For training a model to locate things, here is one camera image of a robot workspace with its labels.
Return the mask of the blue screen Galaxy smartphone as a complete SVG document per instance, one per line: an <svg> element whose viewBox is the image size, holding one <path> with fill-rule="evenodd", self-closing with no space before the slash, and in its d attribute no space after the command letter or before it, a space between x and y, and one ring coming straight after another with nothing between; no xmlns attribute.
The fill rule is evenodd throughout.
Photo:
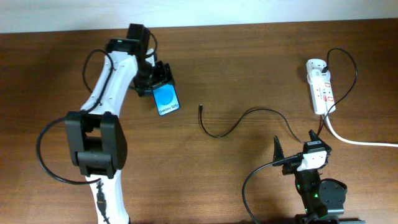
<svg viewBox="0 0 398 224"><path fill-rule="evenodd" d="M155 89L153 94L160 116L165 116L180 109L180 103L174 85L166 84Z"/></svg>

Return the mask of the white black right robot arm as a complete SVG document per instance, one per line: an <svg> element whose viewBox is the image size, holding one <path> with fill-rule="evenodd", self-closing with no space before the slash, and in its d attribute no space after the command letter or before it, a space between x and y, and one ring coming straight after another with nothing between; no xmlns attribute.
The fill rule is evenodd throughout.
<svg viewBox="0 0 398 224"><path fill-rule="evenodd" d="M303 151L285 157L277 136L274 136L273 162L282 167L283 175L295 176L295 188L305 209L294 217L295 223L338 223L344 214L347 186L335 179L322 179L319 170L328 164L332 148L314 131Z"/></svg>

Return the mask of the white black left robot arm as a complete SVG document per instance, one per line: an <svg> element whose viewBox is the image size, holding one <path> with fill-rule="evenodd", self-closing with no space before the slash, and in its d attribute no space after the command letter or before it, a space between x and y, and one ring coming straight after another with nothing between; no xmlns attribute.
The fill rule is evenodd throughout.
<svg viewBox="0 0 398 224"><path fill-rule="evenodd" d="M110 39L89 99L65 118L71 160L90 185L99 223L131 222L121 185L127 140L119 121L128 90L153 96L160 116L180 109L170 65L149 48L153 38L144 25L130 24L125 38Z"/></svg>

